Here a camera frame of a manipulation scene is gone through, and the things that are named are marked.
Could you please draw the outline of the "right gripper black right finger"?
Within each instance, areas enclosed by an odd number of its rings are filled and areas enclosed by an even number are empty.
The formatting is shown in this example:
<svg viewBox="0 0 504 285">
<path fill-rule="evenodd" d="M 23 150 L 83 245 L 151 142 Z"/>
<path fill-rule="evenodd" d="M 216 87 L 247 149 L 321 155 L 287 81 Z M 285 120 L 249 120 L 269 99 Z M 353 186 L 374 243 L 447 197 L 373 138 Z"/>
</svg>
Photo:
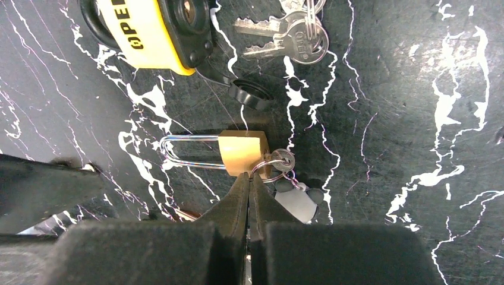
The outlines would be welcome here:
<svg viewBox="0 0 504 285">
<path fill-rule="evenodd" d="M 253 284 L 437 284 L 420 238 L 400 226 L 304 224 L 248 182 Z"/>
</svg>

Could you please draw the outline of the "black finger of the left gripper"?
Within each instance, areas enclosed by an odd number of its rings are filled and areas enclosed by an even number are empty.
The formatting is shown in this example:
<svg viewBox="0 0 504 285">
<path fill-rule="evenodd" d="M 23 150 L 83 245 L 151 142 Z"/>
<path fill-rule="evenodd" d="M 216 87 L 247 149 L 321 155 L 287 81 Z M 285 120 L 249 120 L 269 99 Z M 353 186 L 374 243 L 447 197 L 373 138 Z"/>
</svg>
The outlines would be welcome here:
<svg viewBox="0 0 504 285">
<path fill-rule="evenodd" d="M 17 234 L 106 192 L 94 170 L 74 161 L 1 155 L 1 233 Z"/>
</svg>

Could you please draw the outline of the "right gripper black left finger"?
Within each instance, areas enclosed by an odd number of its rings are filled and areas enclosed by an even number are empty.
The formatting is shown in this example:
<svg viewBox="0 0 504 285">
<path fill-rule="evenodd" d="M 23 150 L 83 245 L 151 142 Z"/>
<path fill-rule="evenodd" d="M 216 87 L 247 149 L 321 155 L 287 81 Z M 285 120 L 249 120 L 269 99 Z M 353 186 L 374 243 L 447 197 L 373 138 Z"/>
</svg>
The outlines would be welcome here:
<svg viewBox="0 0 504 285">
<path fill-rule="evenodd" d="M 243 284 L 249 176 L 193 222 L 81 222 L 54 245 L 38 284 Z"/>
</svg>

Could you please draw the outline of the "small brass padlock with figurine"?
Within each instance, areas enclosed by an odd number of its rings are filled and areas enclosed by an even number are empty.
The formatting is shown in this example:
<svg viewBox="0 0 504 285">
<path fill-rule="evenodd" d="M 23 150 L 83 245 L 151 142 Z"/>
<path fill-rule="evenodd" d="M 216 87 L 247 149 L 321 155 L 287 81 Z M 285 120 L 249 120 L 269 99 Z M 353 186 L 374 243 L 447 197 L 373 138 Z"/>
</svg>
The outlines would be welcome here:
<svg viewBox="0 0 504 285">
<path fill-rule="evenodd" d="M 170 150 L 171 143 L 217 142 L 220 161 L 194 161 L 179 158 Z M 266 183 L 274 182 L 295 167 L 295 156 L 284 148 L 269 149 L 263 131 L 224 130 L 220 134 L 167 135 L 159 141 L 168 161 L 176 166 L 224 170 L 230 176 L 247 172 L 258 174 Z"/>
</svg>

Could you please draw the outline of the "yellow Opel padlock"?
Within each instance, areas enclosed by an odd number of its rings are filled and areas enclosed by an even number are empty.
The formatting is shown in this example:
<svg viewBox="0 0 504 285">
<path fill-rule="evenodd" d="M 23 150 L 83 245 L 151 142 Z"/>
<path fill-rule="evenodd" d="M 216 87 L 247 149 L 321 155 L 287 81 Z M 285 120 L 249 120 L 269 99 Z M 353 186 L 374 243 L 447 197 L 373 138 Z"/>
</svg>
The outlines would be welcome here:
<svg viewBox="0 0 504 285">
<path fill-rule="evenodd" d="M 124 54 L 135 68 L 198 74 L 227 87 L 243 106 L 263 111 L 273 96 L 261 84 L 227 77 L 209 58 L 214 41 L 208 1 L 79 1 L 85 23 L 97 41 Z"/>
</svg>

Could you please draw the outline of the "small silver keys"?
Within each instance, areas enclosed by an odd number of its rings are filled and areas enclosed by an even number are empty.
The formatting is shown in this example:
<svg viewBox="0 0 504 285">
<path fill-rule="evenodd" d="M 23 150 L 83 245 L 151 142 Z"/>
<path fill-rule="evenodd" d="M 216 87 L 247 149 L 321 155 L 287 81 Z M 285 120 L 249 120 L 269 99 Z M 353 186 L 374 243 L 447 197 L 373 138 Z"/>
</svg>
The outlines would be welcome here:
<svg viewBox="0 0 504 285">
<path fill-rule="evenodd" d="M 233 23 L 238 33 L 269 37 L 263 46 L 244 49 L 247 59 L 287 56 L 292 61 L 311 65 L 323 59 L 329 49 L 329 36 L 317 18 L 325 1 L 281 1 L 285 15 L 270 16 L 255 22 L 249 18 L 237 18 Z"/>
</svg>

